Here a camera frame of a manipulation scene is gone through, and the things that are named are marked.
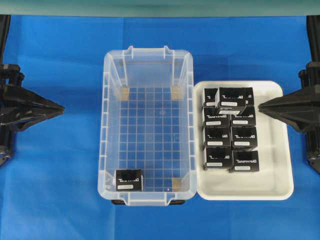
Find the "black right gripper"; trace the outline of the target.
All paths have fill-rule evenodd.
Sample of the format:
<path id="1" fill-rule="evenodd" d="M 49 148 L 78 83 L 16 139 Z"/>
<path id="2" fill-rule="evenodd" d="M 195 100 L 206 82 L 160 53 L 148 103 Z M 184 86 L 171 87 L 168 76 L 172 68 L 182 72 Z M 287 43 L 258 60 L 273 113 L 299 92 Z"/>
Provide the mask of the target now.
<path id="1" fill-rule="evenodd" d="M 258 106 L 258 111 L 273 119 L 279 120 L 295 131 L 306 133 L 320 125 L 320 63 L 311 61 L 306 69 L 298 73 L 301 89 L 293 93 L 293 120 L 281 113 L 267 108 L 285 108 L 290 97 L 287 95 L 276 97 Z"/>

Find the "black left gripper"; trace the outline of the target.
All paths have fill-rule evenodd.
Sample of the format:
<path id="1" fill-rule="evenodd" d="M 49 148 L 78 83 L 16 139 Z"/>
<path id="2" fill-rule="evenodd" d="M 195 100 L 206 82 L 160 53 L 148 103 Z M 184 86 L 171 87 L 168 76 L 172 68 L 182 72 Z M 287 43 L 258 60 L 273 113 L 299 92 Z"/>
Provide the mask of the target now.
<path id="1" fill-rule="evenodd" d="M 15 132 L 25 131 L 33 125 L 60 116 L 65 110 L 64 106 L 28 91 L 27 105 L 49 110 L 31 109 L 22 113 L 26 106 L 22 103 L 22 94 L 18 88 L 22 86 L 24 78 L 18 65 L 0 65 L 0 125 Z"/>

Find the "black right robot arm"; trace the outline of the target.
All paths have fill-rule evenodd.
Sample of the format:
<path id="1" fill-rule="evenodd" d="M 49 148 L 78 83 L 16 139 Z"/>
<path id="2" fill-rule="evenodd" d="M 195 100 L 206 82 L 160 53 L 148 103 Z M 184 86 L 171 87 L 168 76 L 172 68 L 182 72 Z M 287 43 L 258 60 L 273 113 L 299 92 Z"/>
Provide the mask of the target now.
<path id="1" fill-rule="evenodd" d="M 305 134 L 309 166 L 320 172 L 320 16 L 306 17 L 311 61 L 298 73 L 301 89 L 258 106 L 259 112 Z"/>

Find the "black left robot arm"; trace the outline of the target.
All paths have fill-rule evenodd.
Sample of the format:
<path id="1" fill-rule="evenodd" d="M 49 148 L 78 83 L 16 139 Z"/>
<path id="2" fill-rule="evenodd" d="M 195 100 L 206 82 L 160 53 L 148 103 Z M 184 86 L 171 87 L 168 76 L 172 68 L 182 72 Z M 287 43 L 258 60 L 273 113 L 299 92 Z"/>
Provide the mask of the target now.
<path id="1" fill-rule="evenodd" d="M 0 164 L 12 158 L 16 132 L 62 115 L 65 108 L 22 87 L 17 64 L 0 64 Z"/>

